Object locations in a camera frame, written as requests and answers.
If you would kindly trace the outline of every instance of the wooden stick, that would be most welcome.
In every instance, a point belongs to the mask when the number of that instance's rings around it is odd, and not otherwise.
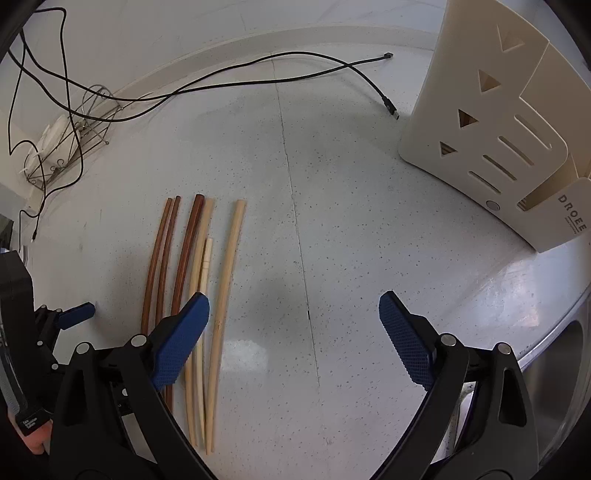
[[[216,314],[213,324],[212,351],[209,358],[209,382],[207,383],[207,421],[206,421],[206,453],[213,451],[213,423],[215,421],[215,408],[217,399],[217,383],[219,379],[220,362],[222,361],[222,342],[223,331],[226,323],[226,309],[228,307],[228,296],[230,293],[230,283],[232,282],[232,268],[236,248],[238,247],[238,236],[244,217],[246,200],[238,200],[234,209],[234,218],[228,244],[226,246],[226,256],[224,258],[222,276],[220,277],[219,291],[217,294]]]
[[[201,267],[201,278],[199,280],[199,291],[204,295],[207,294],[207,278],[209,276],[209,262],[212,258],[213,239],[208,238],[205,242],[205,253],[203,254],[203,265]],[[203,337],[199,337],[197,341],[197,351],[195,357],[197,358],[197,406],[199,408],[199,423],[201,427],[201,438],[203,446],[206,445],[205,436],[205,394],[203,391]]]
[[[162,245],[162,237],[164,236],[164,227],[166,226],[166,220],[168,213],[170,212],[170,206],[173,200],[171,198],[166,200],[164,205],[164,212],[160,219],[160,226],[158,227],[158,234],[156,235],[156,241],[154,242],[154,249],[152,250],[152,258],[150,259],[150,267],[148,268],[148,278],[146,280],[146,289],[144,291],[144,307],[142,309],[142,322],[140,331],[144,335],[148,335],[148,324],[150,322],[150,307],[152,305],[152,290],[154,289],[154,277],[156,276],[156,265],[158,263],[158,256],[160,254],[160,246]]]
[[[178,259],[177,278],[174,282],[173,303],[170,307],[170,314],[176,315],[181,309],[181,298],[183,296],[184,281],[187,276],[187,267],[189,266],[189,253],[191,253],[191,246],[195,239],[197,231],[197,222],[199,221],[199,214],[205,197],[203,195],[195,195],[191,214],[189,215],[189,222],[185,230],[183,246],[181,247],[181,256]],[[164,401],[168,409],[173,410],[173,386],[166,385],[164,389]]]
[[[197,241],[195,242],[195,254],[193,257],[193,268],[191,270],[191,279],[189,282],[189,295],[193,295],[199,286],[199,273],[201,271],[201,261],[203,259],[203,247],[205,245],[205,239],[207,237],[207,230],[209,229],[209,222],[212,218],[213,212],[213,205],[215,201],[212,198],[205,199],[205,203],[203,205],[203,211],[201,214],[201,220],[199,221],[199,227],[197,228]],[[191,352],[189,358],[185,362],[185,404],[187,406],[187,423],[189,424],[189,441],[193,448],[197,448],[197,439],[195,435],[195,394],[193,388],[193,364],[195,362],[195,354]],[[201,379],[202,386],[201,391],[203,391],[203,374],[199,377],[199,373],[197,373],[197,378]]]
[[[174,199],[173,211],[168,221],[166,231],[166,241],[164,242],[164,252],[162,253],[162,263],[160,264],[160,274],[158,276],[158,294],[156,296],[156,318],[154,323],[158,325],[163,318],[164,311],[164,293],[166,292],[166,273],[168,270],[168,260],[170,259],[170,245],[173,243],[174,227],[177,223],[178,206],[181,203],[181,197],[177,195]]]

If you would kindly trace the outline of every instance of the label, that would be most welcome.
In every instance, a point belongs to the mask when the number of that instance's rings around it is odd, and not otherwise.
[[[558,197],[558,201],[562,203],[564,211],[567,213],[564,220],[569,224],[570,229],[576,234],[586,230],[587,225],[585,224],[585,221],[579,215],[579,211],[575,208],[572,202],[569,201],[566,195]]]

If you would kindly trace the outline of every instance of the blue gripper pad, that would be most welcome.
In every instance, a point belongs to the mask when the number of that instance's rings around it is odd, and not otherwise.
[[[433,350],[429,349],[413,326],[416,317],[409,313],[394,292],[386,292],[379,299],[379,318],[400,360],[411,380],[428,391],[434,382]]]
[[[152,334],[156,336],[162,331],[167,332],[167,337],[158,345],[155,353],[152,383],[156,390],[162,390],[166,385],[172,385],[176,381],[208,319],[207,297],[195,294],[178,315],[163,319],[154,329]]]
[[[95,311],[95,306],[87,301],[82,305],[60,313],[57,317],[57,326],[60,330],[66,330],[85,320],[91,319],[95,316]]]

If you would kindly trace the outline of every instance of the black device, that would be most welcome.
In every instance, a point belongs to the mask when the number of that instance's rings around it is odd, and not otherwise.
[[[206,303],[195,294],[149,336],[135,335],[123,346],[102,350],[82,342],[69,364],[59,365],[51,353],[61,330],[58,312],[46,307],[33,312],[33,284],[20,257],[0,255],[2,358],[14,372],[11,385],[20,388],[18,425],[26,435],[53,419],[49,467],[56,479],[216,478],[158,391],[174,382],[199,338],[209,315]],[[87,304],[77,307],[61,316],[62,326],[79,323],[89,313],[94,312]],[[391,291],[380,299],[379,316],[411,379],[427,394],[372,480],[531,478],[538,468],[534,418],[509,345],[465,347],[411,314]],[[476,389],[454,453],[431,464],[465,382],[476,382]],[[129,413],[135,414],[157,463],[135,453],[122,421]],[[33,424],[31,416],[37,419]]]

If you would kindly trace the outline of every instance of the stainless steel sink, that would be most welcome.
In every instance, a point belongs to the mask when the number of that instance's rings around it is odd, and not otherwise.
[[[540,465],[570,433],[591,390],[591,287],[556,327],[519,359],[530,394],[538,432]],[[435,458],[451,454],[472,400],[474,384],[466,384],[450,423],[445,448]]]

